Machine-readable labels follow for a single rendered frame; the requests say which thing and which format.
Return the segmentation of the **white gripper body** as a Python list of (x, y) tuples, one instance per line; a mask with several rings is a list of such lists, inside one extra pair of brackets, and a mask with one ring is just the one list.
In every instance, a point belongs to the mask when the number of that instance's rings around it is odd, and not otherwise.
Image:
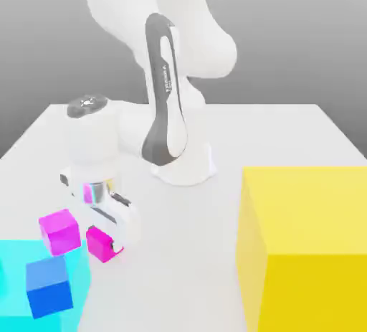
[(105, 198), (99, 204), (81, 202), (88, 224), (96, 226), (113, 239), (120, 239), (124, 247), (134, 245), (140, 239), (140, 215), (132, 205), (113, 198)]

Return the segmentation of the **small pink cube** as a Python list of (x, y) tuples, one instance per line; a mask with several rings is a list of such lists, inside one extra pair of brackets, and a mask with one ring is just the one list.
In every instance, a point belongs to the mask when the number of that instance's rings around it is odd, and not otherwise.
[(106, 263), (113, 259), (116, 255), (124, 250), (124, 247), (115, 251), (113, 248), (113, 238), (98, 229), (91, 226), (86, 232), (87, 249), (89, 253), (95, 256), (102, 263)]

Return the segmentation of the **small magenta cube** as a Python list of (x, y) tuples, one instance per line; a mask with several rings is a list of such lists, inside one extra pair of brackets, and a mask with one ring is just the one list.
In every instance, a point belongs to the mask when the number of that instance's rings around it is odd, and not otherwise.
[(40, 217), (39, 227), (51, 256), (63, 255), (81, 246), (79, 224), (69, 209)]

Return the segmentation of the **small blue cube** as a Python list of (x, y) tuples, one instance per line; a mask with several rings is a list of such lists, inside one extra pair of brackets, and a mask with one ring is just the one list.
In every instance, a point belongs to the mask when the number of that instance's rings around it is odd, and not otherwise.
[(73, 308), (64, 256), (26, 264), (26, 292), (34, 319)]

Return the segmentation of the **large cyan box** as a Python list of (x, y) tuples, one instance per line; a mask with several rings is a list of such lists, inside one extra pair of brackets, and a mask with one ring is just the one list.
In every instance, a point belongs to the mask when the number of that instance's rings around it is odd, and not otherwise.
[(91, 281), (86, 243), (62, 256), (74, 306), (34, 319), (26, 292), (26, 264), (53, 256), (41, 240), (0, 240), (0, 332), (78, 332)]

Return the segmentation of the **large yellow box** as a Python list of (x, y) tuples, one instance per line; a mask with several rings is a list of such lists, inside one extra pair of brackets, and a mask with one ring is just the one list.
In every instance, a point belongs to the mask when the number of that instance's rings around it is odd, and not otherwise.
[(247, 332), (367, 332), (367, 166), (246, 166), (236, 266)]

